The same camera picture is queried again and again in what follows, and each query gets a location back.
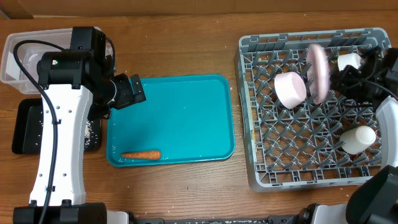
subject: white cup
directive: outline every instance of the white cup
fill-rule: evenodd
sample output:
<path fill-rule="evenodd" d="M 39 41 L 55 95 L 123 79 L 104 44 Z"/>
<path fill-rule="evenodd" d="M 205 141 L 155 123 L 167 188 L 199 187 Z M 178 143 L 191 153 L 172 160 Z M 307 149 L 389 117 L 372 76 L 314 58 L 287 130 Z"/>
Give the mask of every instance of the white cup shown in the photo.
<path fill-rule="evenodd" d="M 351 65 L 352 67 L 358 69 L 361 66 L 361 61 L 362 58 L 356 53 L 340 55 L 337 58 L 338 70 L 343 71 L 347 65 Z"/>
<path fill-rule="evenodd" d="M 342 148 L 349 154 L 358 154 L 371 146 L 376 140 L 376 133 L 368 126 L 360 126 L 344 132 L 340 141 L 344 141 Z"/>
<path fill-rule="evenodd" d="M 307 96 L 304 81 L 295 72 L 278 74 L 274 85 L 279 101 L 288 109 L 301 104 Z"/>

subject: gray dish rack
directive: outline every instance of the gray dish rack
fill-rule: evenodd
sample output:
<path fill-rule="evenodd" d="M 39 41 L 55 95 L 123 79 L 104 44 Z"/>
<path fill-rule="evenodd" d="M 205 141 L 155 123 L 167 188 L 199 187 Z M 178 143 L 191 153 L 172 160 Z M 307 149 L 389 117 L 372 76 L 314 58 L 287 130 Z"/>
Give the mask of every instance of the gray dish rack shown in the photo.
<path fill-rule="evenodd" d="M 380 28 L 247 35 L 239 40 L 236 79 L 243 111 L 244 150 L 250 187 L 271 192 L 310 187 L 359 185 L 380 169 L 381 136 L 372 108 L 355 105 L 330 91 L 315 105 L 307 80 L 309 44 L 325 48 L 330 68 L 339 55 L 391 47 Z M 292 110 L 274 93 L 274 77 L 295 71 L 304 79 L 307 99 Z M 376 142 L 363 153 L 345 153 L 340 134 L 361 125 L 376 131 Z"/>

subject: clear plastic container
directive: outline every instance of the clear plastic container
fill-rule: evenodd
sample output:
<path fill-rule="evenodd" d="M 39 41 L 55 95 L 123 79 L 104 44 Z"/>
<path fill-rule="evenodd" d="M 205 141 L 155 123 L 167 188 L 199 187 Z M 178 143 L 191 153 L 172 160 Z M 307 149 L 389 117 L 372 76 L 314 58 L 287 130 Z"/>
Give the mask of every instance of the clear plastic container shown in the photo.
<path fill-rule="evenodd" d="M 14 46 L 22 40 L 43 40 L 67 49 L 70 47 L 71 37 L 72 28 L 10 34 L 7 37 L 2 53 L 0 80 L 3 83 L 13 86 L 23 94 L 39 94 L 14 60 L 14 55 L 12 53 Z M 36 69 L 37 62 L 42 58 L 43 54 L 48 51 L 59 50 L 43 44 L 24 44 L 18 49 L 19 59 L 36 81 L 38 79 Z M 106 55 L 112 55 L 110 44 L 106 44 Z"/>

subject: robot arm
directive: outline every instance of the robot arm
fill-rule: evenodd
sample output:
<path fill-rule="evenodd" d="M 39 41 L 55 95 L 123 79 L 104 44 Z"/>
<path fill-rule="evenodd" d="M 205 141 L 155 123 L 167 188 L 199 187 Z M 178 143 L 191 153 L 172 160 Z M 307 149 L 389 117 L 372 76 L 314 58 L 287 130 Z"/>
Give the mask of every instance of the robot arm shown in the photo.
<path fill-rule="evenodd" d="M 388 96 L 377 108 L 376 118 L 381 130 L 382 161 L 386 165 L 398 166 L 398 102 Z"/>
<path fill-rule="evenodd" d="M 356 190 L 348 203 L 303 208 L 306 222 L 296 224 L 393 224 L 398 222 L 398 169 L 385 166 Z"/>
<path fill-rule="evenodd" d="M 29 207 L 14 209 L 14 223 L 37 223 L 36 217 L 48 206 L 45 223 L 129 223 L 126 212 L 107 211 L 103 203 L 86 203 L 83 183 L 86 121 L 109 117 L 112 108 L 120 110 L 146 100 L 138 75 L 131 80 L 125 74 L 114 76 L 114 54 L 105 57 L 106 40 L 111 42 L 94 27 L 74 27 L 69 49 L 46 52 L 38 62 L 38 84 L 54 107 L 58 134 L 53 133 L 50 107 L 43 98 L 39 169 Z M 55 158 L 54 137 L 58 141 Z M 52 189 L 48 189 L 52 160 L 56 163 Z M 48 191 L 51 197 L 46 204 Z"/>

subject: wire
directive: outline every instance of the wire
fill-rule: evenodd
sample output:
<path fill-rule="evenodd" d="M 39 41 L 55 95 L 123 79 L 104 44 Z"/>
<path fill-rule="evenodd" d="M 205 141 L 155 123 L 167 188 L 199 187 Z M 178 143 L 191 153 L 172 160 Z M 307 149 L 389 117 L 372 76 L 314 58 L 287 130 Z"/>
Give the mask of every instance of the wire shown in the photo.
<path fill-rule="evenodd" d="M 50 100 L 49 96 L 47 96 L 47 94 L 44 92 L 43 88 L 32 78 L 32 75 L 29 74 L 29 72 L 26 70 L 26 68 L 23 66 L 23 64 L 19 60 L 18 48 L 21 45 L 28 44 L 28 43 L 44 44 L 44 45 L 48 45 L 48 46 L 51 46 L 51 47 L 55 47 L 56 49 L 60 49 L 60 50 L 64 50 L 64 48 L 62 48 L 60 46 L 57 46 L 55 44 L 48 43 L 46 41 L 41 41 L 41 40 L 23 40 L 23 41 L 21 41 L 21 42 L 19 42 L 19 43 L 17 43 L 15 45 L 14 51 L 13 51 L 15 61 L 17 62 L 19 68 L 24 72 L 24 74 L 29 79 L 29 81 L 32 82 L 33 86 L 35 86 L 36 89 L 43 96 L 45 102 L 49 106 L 49 109 L 50 109 L 50 112 L 51 112 L 51 117 L 52 117 L 53 145 L 52 145 L 52 156 L 51 156 L 51 165 L 50 165 L 50 173 L 49 173 L 49 183 L 47 184 L 47 189 L 46 189 L 47 193 L 45 195 L 43 211 L 42 211 L 42 214 L 41 214 L 40 220 L 39 220 L 39 224 L 43 224 L 44 223 L 45 213 L 47 212 L 47 209 L 49 207 L 50 197 L 51 197 L 52 187 L 53 187 L 52 184 L 53 184 L 53 180 L 54 180 L 55 161 L 56 161 L 56 158 L 57 158 L 57 145 L 58 145 L 58 127 L 57 127 L 58 121 L 57 121 L 57 115 L 55 114 L 54 106 L 51 103 L 51 100 Z"/>
<path fill-rule="evenodd" d="M 354 81 L 354 82 L 363 82 L 363 83 L 367 83 L 367 84 L 376 86 L 376 87 L 378 87 L 378 88 L 380 88 L 380 89 L 386 91 L 386 92 L 389 93 L 391 96 L 393 96 L 396 100 L 398 100 L 398 96 L 397 96 L 397 95 L 395 95 L 391 90 L 387 89 L 386 87 L 384 87 L 384 86 L 382 86 L 382 85 L 379 85 L 379 84 L 377 84 L 377 83 L 371 82 L 371 81 L 369 81 L 369 80 L 364 80 L 364 79 L 352 79 L 352 81 Z"/>
<path fill-rule="evenodd" d="M 377 67 L 377 59 L 376 59 L 376 57 L 375 57 L 372 73 L 371 73 L 370 75 L 368 75 L 368 76 L 365 78 L 365 80 L 368 80 L 369 78 L 371 78 L 371 77 L 374 75 L 374 73 L 376 72 L 376 67 Z M 354 87 L 358 86 L 359 84 L 361 84 L 361 83 L 355 83 L 355 84 L 352 85 L 352 86 L 346 87 L 346 89 L 354 88 Z"/>
<path fill-rule="evenodd" d="M 109 104 L 111 103 L 111 102 L 114 102 L 114 99 L 115 99 L 115 97 L 116 97 L 116 93 L 118 92 L 118 88 L 116 88 L 116 84 L 112 81 L 112 80 L 110 80 L 112 83 L 113 83 L 113 85 L 114 85 L 114 95 L 113 95 L 113 98 L 107 103 L 107 105 L 109 106 Z"/>
<path fill-rule="evenodd" d="M 111 117 L 112 117 L 112 110 L 111 109 L 109 109 L 107 115 L 108 115 L 107 117 L 105 115 L 102 116 L 102 119 L 106 119 L 106 120 L 111 119 Z"/>
<path fill-rule="evenodd" d="M 381 75 L 381 73 L 383 73 L 383 72 L 388 72 L 388 70 L 390 70 L 389 67 L 383 68 L 382 70 L 380 70 L 380 71 L 376 74 L 376 76 L 378 77 L 379 75 Z"/>
<path fill-rule="evenodd" d="M 113 74 L 113 69 L 114 69 L 114 64 L 116 63 L 116 53 L 114 51 L 114 45 L 112 40 L 109 37 L 105 37 L 105 39 L 111 44 L 112 47 L 112 64 L 111 64 L 111 68 L 109 69 L 109 74 L 112 75 Z"/>

